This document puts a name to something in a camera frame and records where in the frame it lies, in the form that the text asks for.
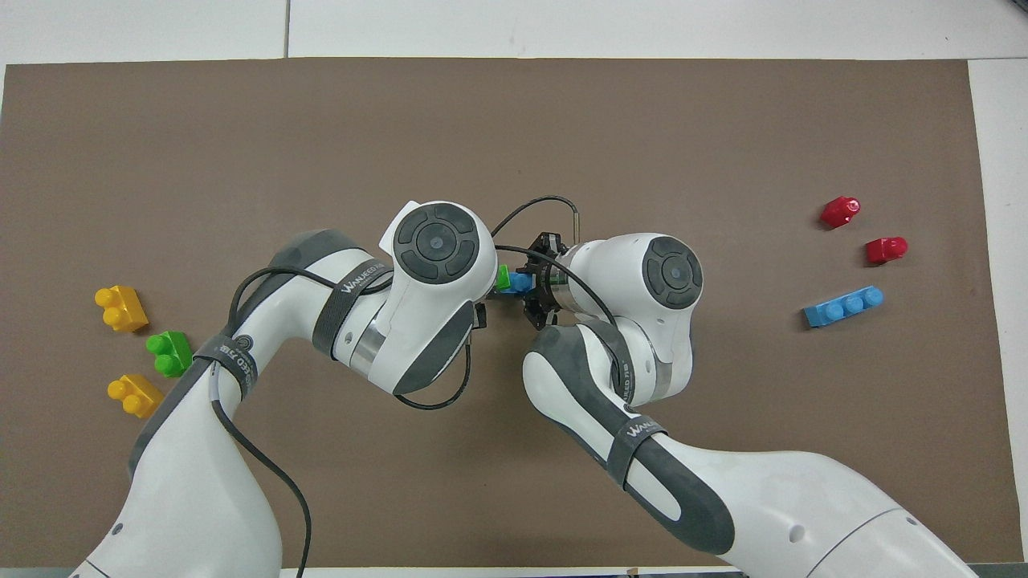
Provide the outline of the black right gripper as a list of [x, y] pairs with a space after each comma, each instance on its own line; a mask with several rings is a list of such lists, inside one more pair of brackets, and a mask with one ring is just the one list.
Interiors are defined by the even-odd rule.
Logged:
[[[562, 242], [561, 234], [537, 234], [528, 249], [551, 260], [570, 264], [570, 258], [565, 257], [570, 246]], [[533, 278], [533, 291], [522, 294], [520, 298], [526, 318], [536, 330], [558, 324], [561, 317], [573, 315], [570, 278], [564, 270], [555, 267], [551, 261], [529, 255], [525, 265], [517, 267], [515, 273], [522, 278]]]

